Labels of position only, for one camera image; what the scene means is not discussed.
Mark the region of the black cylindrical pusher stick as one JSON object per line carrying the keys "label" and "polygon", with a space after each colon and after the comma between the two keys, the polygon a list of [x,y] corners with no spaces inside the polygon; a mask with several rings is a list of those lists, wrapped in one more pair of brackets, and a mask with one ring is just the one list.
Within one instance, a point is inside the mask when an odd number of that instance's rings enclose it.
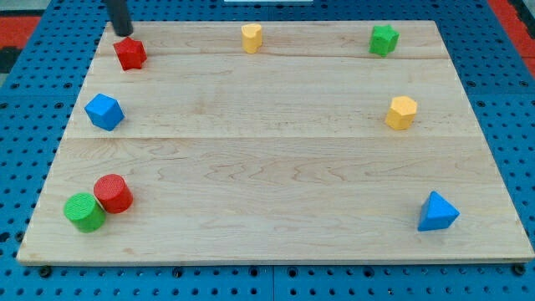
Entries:
{"label": "black cylindrical pusher stick", "polygon": [[134,29],[126,0],[105,0],[104,3],[115,34],[119,37],[130,36]]}

